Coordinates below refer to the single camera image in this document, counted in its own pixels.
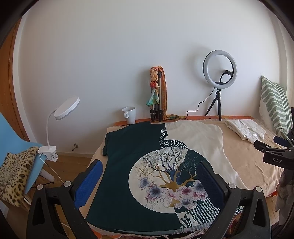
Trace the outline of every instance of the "chair backrest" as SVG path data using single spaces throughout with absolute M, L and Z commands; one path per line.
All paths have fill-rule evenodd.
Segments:
M 0 113 L 0 166 L 3 164 L 8 152 L 16 154 L 32 146 L 41 147 L 42 145 L 22 140 Z

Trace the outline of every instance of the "beige blanket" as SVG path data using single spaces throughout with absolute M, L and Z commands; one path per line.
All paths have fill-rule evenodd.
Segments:
M 214 120 L 202 120 L 201 122 L 207 124 L 214 124 L 221 128 L 223 132 L 223 148 L 224 153 L 230 161 L 232 167 L 236 170 L 241 180 L 248 189 L 253 189 L 256 186 L 260 186 L 265 196 L 269 196 L 276 190 L 276 186 L 279 183 L 279 178 L 283 172 L 283 169 L 266 164 L 262 161 L 263 154 L 254 148 L 254 145 L 247 140 L 242 140 L 235 132 L 227 128 L 224 121 L 214 121 Z M 264 142 L 273 147 L 281 146 L 273 142 L 274 134 L 265 128 L 260 122 L 256 121 L 263 129 L 266 131 Z M 108 132 L 119 130 L 122 127 L 110 127 L 107 129 Z M 102 149 L 104 147 L 105 141 L 102 142 L 100 147 L 95 152 L 90 164 L 94 159 L 99 159 L 103 163 L 103 172 L 107 164 L 107 156 L 102 156 Z M 85 206 L 80 207 L 80 212 L 85 218 L 88 214 L 92 201 L 95 197 L 97 188 L 100 184 L 98 181 L 96 187 L 94 188 L 92 194 L 90 195 Z M 103 230 L 98 229 L 90 225 L 92 229 L 103 234 Z

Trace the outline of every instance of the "blue gripper pad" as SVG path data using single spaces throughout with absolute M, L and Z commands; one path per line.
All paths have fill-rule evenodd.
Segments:
M 73 181 L 73 202 L 78 209 L 86 204 L 103 172 L 100 160 L 94 160 L 88 169 L 80 173 Z
M 225 194 L 227 192 L 227 188 L 225 187 L 225 182 L 222 178 L 219 178 L 217 174 L 213 172 L 212 169 L 209 168 L 205 162 L 201 162 L 197 165 L 196 173 L 197 176 L 202 183 L 205 191 L 207 192 L 210 201 L 212 204 L 222 210 L 225 206 Z

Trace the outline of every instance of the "pillow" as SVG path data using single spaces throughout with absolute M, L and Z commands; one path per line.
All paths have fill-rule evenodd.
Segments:
M 38 147 L 30 147 L 18 154 L 7 153 L 0 167 L 0 199 L 20 207 L 24 188 Z
M 262 77 L 259 113 L 277 136 L 287 138 L 293 127 L 291 110 L 282 86 Z

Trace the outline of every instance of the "green and white striped pillow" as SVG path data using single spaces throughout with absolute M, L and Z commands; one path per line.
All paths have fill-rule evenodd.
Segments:
M 291 110 L 282 86 L 262 77 L 259 113 L 277 136 L 287 137 L 293 127 Z

